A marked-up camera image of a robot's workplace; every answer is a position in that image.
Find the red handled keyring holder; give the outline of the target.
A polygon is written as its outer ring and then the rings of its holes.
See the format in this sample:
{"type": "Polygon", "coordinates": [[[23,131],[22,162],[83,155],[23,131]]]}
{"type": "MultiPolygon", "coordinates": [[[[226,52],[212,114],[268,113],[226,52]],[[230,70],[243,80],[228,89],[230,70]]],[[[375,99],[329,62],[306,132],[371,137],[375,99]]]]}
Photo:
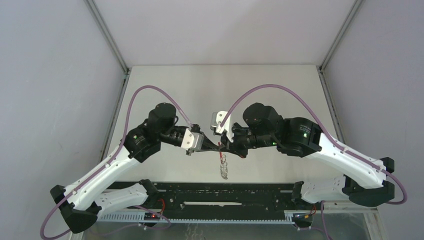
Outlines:
{"type": "Polygon", "coordinates": [[[228,163],[227,163],[227,156],[222,152],[219,151],[219,158],[220,158],[220,176],[224,180],[228,180],[228,163]]]}

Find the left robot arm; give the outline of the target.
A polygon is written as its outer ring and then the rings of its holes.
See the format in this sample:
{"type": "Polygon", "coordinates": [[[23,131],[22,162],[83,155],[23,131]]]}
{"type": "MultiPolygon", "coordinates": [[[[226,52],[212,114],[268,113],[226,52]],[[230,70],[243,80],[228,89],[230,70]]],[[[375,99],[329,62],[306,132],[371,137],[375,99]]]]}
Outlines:
{"type": "Polygon", "coordinates": [[[170,103],[160,103],[148,114],[148,118],[130,130],[120,145],[85,176],[67,186],[56,185],[50,190],[60,213],[72,233],[89,229],[101,216],[132,207],[153,208],[159,199],[159,191],[149,179],[104,192],[128,170],[139,166],[166,143],[192,152],[218,151],[200,127],[177,126],[176,108],[170,103]]]}

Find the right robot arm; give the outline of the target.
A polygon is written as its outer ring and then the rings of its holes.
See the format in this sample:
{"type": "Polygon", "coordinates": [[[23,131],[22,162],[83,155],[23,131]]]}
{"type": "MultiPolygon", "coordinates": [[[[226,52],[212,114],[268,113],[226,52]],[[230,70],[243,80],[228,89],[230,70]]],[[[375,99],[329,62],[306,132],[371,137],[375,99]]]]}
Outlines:
{"type": "Polygon", "coordinates": [[[386,173],[394,171],[389,157],[368,159],[327,136],[321,127],[304,117],[283,118],[276,110],[254,103],[243,112],[246,126],[231,121],[226,111],[213,114],[211,129],[220,135],[221,151],[241,158],[250,149],[274,147],[282,154],[322,162],[341,172],[341,176],[294,184],[291,204],[304,209],[322,201],[349,200],[364,207],[377,207],[395,197],[395,186],[386,173]]]}

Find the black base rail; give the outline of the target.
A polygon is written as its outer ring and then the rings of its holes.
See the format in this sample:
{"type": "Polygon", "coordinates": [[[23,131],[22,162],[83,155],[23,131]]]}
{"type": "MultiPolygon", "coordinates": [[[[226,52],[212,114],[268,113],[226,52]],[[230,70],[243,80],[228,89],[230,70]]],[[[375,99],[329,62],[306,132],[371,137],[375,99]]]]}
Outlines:
{"type": "Polygon", "coordinates": [[[142,204],[167,218],[276,220],[287,211],[310,213],[315,204],[292,197],[292,183],[154,182],[142,204]]]}

